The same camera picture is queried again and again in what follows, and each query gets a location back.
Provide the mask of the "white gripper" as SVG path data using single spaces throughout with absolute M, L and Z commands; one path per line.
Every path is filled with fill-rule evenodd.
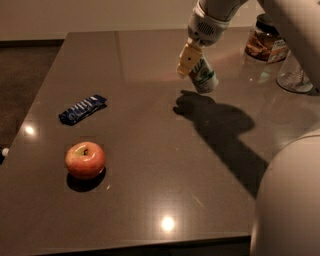
M 177 74 L 185 78 L 203 55 L 200 46 L 216 43 L 230 23 L 229 0 L 198 0 L 188 24 L 189 37 L 184 45 L 177 66 Z

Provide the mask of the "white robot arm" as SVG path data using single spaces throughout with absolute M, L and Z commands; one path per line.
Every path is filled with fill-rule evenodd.
M 177 72 L 187 76 L 248 0 L 198 0 Z M 311 83 L 320 83 L 319 0 L 257 0 Z M 250 256 L 320 256 L 320 135 L 307 133 L 271 161 L 259 188 Z

